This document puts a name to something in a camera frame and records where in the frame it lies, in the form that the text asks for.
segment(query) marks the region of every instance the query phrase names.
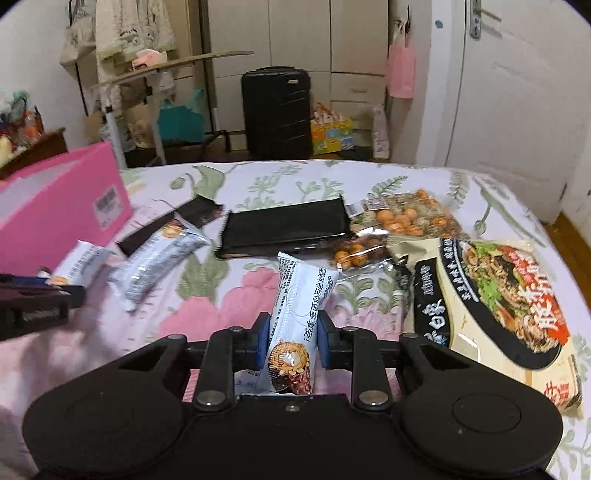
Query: wooden floor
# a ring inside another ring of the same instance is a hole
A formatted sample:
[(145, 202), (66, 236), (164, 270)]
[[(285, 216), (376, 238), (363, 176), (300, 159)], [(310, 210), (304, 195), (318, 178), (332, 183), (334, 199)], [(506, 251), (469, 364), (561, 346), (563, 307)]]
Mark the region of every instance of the wooden floor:
[(591, 309), (591, 249), (561, 213), (553, 225), (544, 225), (558, 253), (568, 265)]

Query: hanging bag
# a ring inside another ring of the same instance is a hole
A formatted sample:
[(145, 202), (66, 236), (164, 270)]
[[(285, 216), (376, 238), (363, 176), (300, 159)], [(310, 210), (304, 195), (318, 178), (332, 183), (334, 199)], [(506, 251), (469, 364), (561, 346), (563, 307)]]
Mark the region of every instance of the hanging bag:
[(392, 44), (388, 49), (388, 63), (386, 65), (386, 87), (390, 96), (396, 98), (413, 98), (415, 83), (416, 57), (414, 47), (408, 45), (404, 21), (394, 31)]
[(87, 11), (85, 0), (74, 5), (74, 23), (66, 28), (66, 40), (61, 49), (60, 64), (72, 65), (95, 49), (95, 19)]

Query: white door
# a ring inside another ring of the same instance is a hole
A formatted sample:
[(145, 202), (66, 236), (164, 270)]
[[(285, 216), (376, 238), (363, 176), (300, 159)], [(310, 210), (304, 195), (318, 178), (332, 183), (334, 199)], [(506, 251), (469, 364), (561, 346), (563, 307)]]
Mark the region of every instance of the white door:
[(589, 131), (591, 34), (557, 0), (482, 0), (466, 34), (448, 167), (492, 174), (552, 222)]

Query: pink cardboard box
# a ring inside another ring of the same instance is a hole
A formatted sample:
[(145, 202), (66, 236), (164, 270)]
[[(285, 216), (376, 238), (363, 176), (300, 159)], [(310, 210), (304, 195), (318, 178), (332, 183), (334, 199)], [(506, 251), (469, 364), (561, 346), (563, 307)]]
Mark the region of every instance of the pink cardboard box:
[(31, 165), (0, 186), (0, 273), (54, 269), (77, 240), (104, 247), (130, 216), (110, 143)]

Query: door hinge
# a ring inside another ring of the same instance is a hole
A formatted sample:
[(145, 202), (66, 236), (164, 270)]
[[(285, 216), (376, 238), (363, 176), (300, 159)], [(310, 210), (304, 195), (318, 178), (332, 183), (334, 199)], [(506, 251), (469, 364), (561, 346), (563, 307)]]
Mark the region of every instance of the door hinge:
[(562, 199), (563, 199), (563, 197), (564, 197), (564, 194), (566, 193), (566, 187), (568, 187), (568, 186), (569, 186), (569, 184), (568, 184), (568, 183), (565, 183), (565, 184), (564, 184), (564, 188), (562, 189), (562, 193), (560, 194), (560, 198), (558, 199), (558, 201), (559, 201), (559, 202), (561, 202), (561, 201), (562, 201)]

